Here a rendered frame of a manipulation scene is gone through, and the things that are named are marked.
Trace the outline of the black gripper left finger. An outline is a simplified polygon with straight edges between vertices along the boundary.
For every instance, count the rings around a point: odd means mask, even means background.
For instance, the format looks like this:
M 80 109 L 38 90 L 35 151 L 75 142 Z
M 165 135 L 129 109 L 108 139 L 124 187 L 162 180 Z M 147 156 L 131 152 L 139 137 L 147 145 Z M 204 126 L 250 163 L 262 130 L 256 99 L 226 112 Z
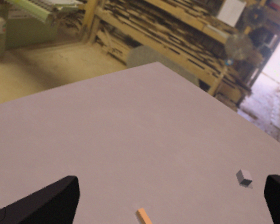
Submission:
M 79 197 L 79 179 L 65 176 L 0 209 L 0 224 L 72 224 Z

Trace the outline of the orange thin stick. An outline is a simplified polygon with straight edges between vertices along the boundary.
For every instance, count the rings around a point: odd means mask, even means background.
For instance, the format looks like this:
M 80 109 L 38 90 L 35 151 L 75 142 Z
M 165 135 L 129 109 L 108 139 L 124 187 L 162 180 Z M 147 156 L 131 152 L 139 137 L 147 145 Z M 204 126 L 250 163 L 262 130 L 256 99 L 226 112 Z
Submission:
M 144 208 L 137 209 L 136 214 L 139 216 L 140 221 L 143 222 L 143 224 L 152 224 L 152 222 L 149 221 L 148 214 L 145 212 Z

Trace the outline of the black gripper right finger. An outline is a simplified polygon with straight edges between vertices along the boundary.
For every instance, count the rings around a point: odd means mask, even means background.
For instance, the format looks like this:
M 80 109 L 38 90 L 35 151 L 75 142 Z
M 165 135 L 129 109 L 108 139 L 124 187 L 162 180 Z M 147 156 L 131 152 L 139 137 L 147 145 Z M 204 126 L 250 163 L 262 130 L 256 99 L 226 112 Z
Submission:
M 274 224 L 280 224 L 280 176 L 270 175 L 266 177 L 264 196 L 270 216 L 273 218 L 272 221 Z

